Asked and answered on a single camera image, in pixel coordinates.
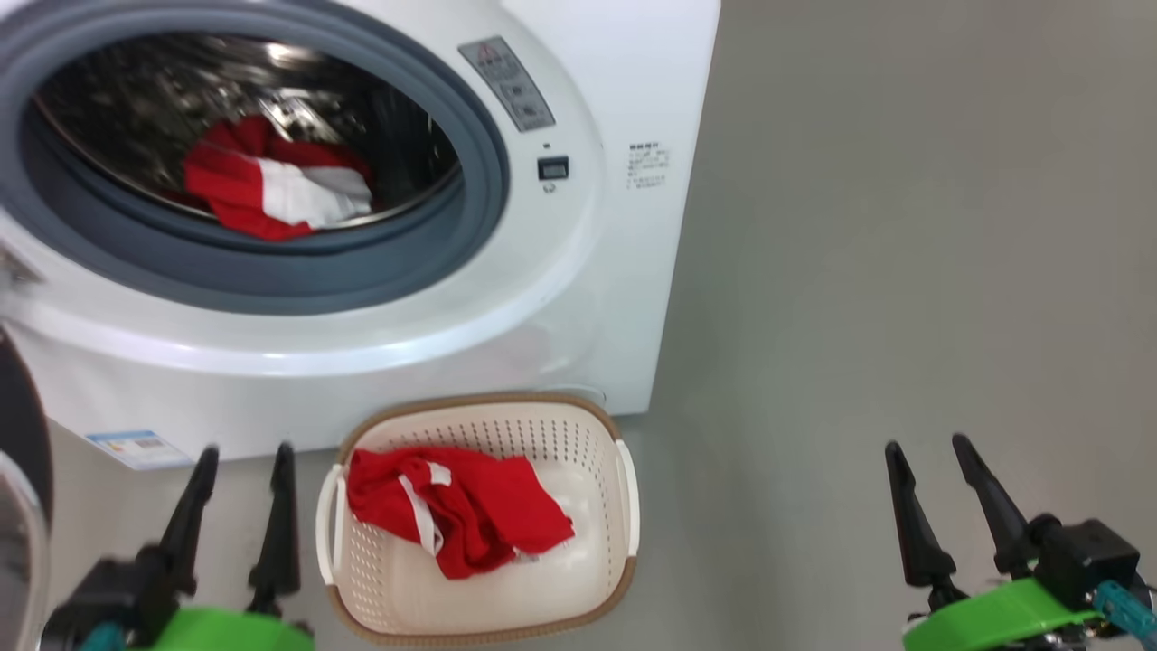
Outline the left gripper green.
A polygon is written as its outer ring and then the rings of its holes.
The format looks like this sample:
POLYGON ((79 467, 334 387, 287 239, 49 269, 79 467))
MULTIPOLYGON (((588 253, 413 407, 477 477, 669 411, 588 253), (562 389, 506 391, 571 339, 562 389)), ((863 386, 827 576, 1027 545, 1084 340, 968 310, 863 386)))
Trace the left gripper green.
MULTIPOLYGON (((183 595, 197 593, 202 511, 213 495, 219 454, 218 446, 202 450, 159 543, 174 592, 183 595)), ((295 452, 289 442, 277 449, 271 494, 260 556, 249 570, 249 611, 179 609, 150 646, 137 651, 315 651, 314 636, 280 619, 278 605, 301 589, 295 452)))

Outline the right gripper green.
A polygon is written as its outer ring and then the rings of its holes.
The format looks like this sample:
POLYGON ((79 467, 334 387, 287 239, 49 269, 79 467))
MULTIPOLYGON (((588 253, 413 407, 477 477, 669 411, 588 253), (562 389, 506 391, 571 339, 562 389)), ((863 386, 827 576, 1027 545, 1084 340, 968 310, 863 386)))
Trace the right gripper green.
POLYGON ((965 482, 977 493, 992 533, 998 574, 1012 580, 968 595, 955 586, 955 558, 944 552, 915 494, 915 478, 899 442, 885 446, 902 576, 911 589, 929 589, 929 611, 904 629, 904 651, 1095 651, 1095 639, 1119 631, 1088 593, 1068 609, 1030 576, 1036 548, 1025 539, 1029 520, 966 434, 952 447, 965 482))

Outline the dark grey round washer door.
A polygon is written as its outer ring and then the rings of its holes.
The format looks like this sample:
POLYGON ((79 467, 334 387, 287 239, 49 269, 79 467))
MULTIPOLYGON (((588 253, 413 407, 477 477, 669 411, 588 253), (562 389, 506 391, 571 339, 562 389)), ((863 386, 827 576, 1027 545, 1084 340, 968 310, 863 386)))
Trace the dark grey round washer door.
POLYGON ((0 651, 37 651, 50 576, 52 452, 40 397, 0 331, 0 651))

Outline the red garment with thin white stripe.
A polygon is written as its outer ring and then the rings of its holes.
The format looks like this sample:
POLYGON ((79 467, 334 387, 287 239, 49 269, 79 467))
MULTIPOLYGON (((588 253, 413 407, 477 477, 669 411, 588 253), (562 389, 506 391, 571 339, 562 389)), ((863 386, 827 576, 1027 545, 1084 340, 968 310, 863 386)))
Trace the red garment with thin white stripe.
POLYGON ((346 490, 360 523, 417 543, 448 580, 553 552, 575 535, 524 457, 493 458, 465 447, 359 447, 346 490))

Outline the red garment with wide white panel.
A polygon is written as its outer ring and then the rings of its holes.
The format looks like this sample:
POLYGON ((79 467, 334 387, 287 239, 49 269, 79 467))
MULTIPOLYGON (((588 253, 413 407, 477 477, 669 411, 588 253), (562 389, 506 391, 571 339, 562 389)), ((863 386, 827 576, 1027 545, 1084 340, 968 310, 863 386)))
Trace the red garment with wide white panel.
POLYGON ((215 123, 183 165, 190 197, 260 241, 305 238, 373 209, 373 170, 358 154, 286 139, 264 116, 215 123))

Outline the cream perforated laundry basket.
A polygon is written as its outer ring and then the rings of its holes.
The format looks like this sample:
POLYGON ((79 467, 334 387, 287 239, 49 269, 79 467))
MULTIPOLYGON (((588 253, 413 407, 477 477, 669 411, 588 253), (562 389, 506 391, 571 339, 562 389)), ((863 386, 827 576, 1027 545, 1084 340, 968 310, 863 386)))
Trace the cream perforated laundry basket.
POLYGON ((315 506, 315 557, 336 615, 374 646, 504 644, 589 626, 616 609, 638 565, 631 449, 599 405, 560 392, 445 397, 376 413, 338 449, 315 506), (448 580, 417 543, 348 505, 356 450, 430 445, 524 457, 576 534, 470 580, 448 580))

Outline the white front-load washing machine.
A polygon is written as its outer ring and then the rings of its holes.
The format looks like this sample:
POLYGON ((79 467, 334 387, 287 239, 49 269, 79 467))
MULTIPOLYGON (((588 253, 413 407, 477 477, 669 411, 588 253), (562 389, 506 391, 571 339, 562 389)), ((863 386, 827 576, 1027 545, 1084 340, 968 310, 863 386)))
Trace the white front-load washing machine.
POLYGON ((720 5, 0 0, 0 328, 46 416, 233 460, 434 397, 647 409, 720 5), (458 52, 493 36, 554 127, 519 133, 458 52), (373 209, 222 225, 183 161, 246 116, 351 148, 373 209))

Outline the blue energy label sticker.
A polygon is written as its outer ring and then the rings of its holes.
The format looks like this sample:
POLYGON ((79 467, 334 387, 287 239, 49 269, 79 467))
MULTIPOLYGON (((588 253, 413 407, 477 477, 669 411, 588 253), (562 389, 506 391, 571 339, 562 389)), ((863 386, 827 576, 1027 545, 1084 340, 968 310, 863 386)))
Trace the blue energy label sticker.
POLYGON ((194 461, 153 431, 86 434, 84 441, 131 469, 184 468, 194 461))

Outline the grey warning label plate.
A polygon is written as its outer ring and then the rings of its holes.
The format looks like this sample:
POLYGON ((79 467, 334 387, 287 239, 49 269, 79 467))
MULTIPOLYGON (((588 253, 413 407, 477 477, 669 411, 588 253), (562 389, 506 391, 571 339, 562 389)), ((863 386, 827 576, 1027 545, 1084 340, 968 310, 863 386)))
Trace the grey warning label plate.
POLYGON ((519 133, 554 127, 550 103, 503 37, 464 42, 458 52, 496 96, 519 133))

